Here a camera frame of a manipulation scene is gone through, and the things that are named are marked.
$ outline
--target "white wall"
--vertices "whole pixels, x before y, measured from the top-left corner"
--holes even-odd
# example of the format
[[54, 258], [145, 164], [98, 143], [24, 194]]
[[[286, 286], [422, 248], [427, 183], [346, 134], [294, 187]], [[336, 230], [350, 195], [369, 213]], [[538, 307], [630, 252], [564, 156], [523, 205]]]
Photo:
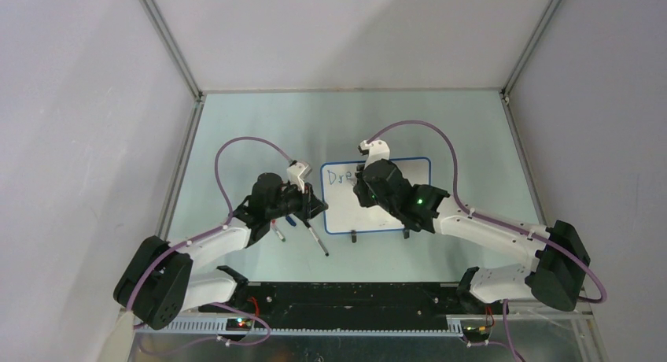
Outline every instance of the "white wall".
[[91, 361], [193, 99], [138, 0], [0, 0], [2, 360]]
[[612, 361], [665, 359], [665, 3], [565, 0], [510, 94], [548, 215], [609, 291], [594, 312]]
[[156, 0], [205, 90], [500, 88], [548, 0]]

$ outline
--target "marker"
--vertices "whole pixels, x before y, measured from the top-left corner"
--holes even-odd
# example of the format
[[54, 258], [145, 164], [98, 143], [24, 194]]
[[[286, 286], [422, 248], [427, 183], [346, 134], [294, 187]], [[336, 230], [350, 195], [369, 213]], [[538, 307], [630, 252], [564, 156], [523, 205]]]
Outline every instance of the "marker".
[[324, 243], [322, 240], [319, 238], [319, 236], [315, 233], [315, 230], [312, 229], [312, 227], [308, 227], [308, 230], [311, 232], [311, 235], [313, 235], [313, 238], [315, 241], [319, 244], [319, 247], [322, 248], [322, 251], [324, 252], [325, 256], [329, 256], [329, 251], [326, 250], [326, 247], [324, 246]]
[[292, 227], [296, 227], [296, 226], [297, 226], [297, 222], [295, 222], [294, 219], [292, 219], [291, 216], [289, 216], [289, 215], [286, 216], [286, 217], [285, 217], [285, 220], [287, 220], [287, 223], [289, 223], [290, 226], [292, 226]]
[[282, 235], [282, 232], [278, 229], [278, 226], [275, 225], [275, 220], [271, 221], [271, 229], [275, 234], [280, 238], [281, 242], [285, 242], [285, 236]]

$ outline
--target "blue whiteboard frame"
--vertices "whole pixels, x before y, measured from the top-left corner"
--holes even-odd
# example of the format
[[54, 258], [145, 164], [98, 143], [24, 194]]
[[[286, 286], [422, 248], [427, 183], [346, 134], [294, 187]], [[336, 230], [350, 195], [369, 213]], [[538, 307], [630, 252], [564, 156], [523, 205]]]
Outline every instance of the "blue whiteboard frame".
[[[426, 160], [429, 162], [429, 185], [431, 184], [431, 159], [429, 159], [426, 156], [417, 156], [417, 157], [399, 157], [397, 159], [389, 159], [389, 161], [405, 161], [405, 160]], [[324, 198], [324, 177], [322, 176], [322, 170], [324, 167], [327, 165], [338, 165], [338, 164], [362, 164], [365, 163], [365, 160], [360, 160], [360, 161], [331, 161], [328, 163], [322, 164], [321, 167], [319, 167], [319, 185], [322, 188], [322, 200], [326, 202], [326, 198]], [[329, 234], [329, 235], [350, 235], [349, 232], [329, 232], [329, 229], [326, 228], [326, 211], [323, 213], [324, 215], [324, 231]], [[402, 231], [403, 228], [393, 228], [391, 230], [373, 230], [373, 231], [357, 231], [357, 234], [372, 234], [376, 232], [392, 232], [392, 231]]]

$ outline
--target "light blue tabletop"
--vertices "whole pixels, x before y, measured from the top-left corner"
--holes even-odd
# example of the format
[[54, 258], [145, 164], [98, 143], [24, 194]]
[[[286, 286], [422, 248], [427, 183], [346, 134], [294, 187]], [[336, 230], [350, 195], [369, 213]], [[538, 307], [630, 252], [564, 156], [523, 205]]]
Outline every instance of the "light blue tabletop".
[[[222, 223], [227, 207], [216, 185], [216, 152], [227, 140], [259, 136], [313, 167], [308, 180], [319, 195], [319, 167], [330, 161], [362, 160], [359, 142], [398, 120], [426, 120], [454, 143], [459, 158], [461, 198], [480, 210], [537, 223], [510, 128], [493, 90], [414, 90], [297, 93], [237, 93], [206, 96], [168, 240], [179, 241]], [[382, 138], [392, 157], [425, 156], [432, 161], [432, 184], [451, 192], [452, 164], [447, 146], [433, 131], [402, 126]], [[236, 207], [257, 176], [286, 177], [286, 162], [271, 147], [238, 142], [220, 159], [223, 185]], [[482, 246], [452, 236], [399, 231], [328, 235], [323, 219], [312, 222], [330, 251], [325, 257], [308, 231], [278, 226], [242, 251], [219, 259], [254, 281], [456, 282], [471, 266], [514, 263]]]

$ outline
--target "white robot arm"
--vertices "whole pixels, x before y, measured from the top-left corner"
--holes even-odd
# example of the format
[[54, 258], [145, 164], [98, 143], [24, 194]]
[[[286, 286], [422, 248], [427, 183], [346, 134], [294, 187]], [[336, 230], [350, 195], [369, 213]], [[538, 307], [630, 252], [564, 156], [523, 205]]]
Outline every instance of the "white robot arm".
[[[324, 212], [327, 205], [305, 182], [310, 171], [308, 164], [294, 161], [287, 168], [287, 183], [274, 173], [260, 175], [228, 224], [188, 242], [153, 269], [135, 299], [135, 315], [158, 330], [183, 310], [229, 301], [238, 284], [237, 273], [229, 268], [213, 269], [211, 263], [258, 242], [269, 232], [271, 221], [280, 217], [293, 215], [311, 229], [308, 221]], [[118, 303], [127, 305], [139, 278], [167, 249], [168, 243], [156, 236], [144, 240], [116, 285], [113, 297]]]
[[[354, 186], [361, 206], [379, 205], [407, 229], [464, 238], [517, 261], [501, 268], [468, 269], [458, 294], [470, 311], [503, 299], [537, 299], [562, 311], [574, 309], [585, 273], [533, 238], [539, 235], [558, 243], [588, 265], [590, 258], [574, 227], [562, 221], [547, 227], [492, 216], [464, 205], [445, 190], [411, 185], [389, 160], [389, 146], [382, 140], [363, 141], [359, 151], [367, 155], [366, 163], [357, 168]], [[516, 229], [526, 230], [528, 235]]]

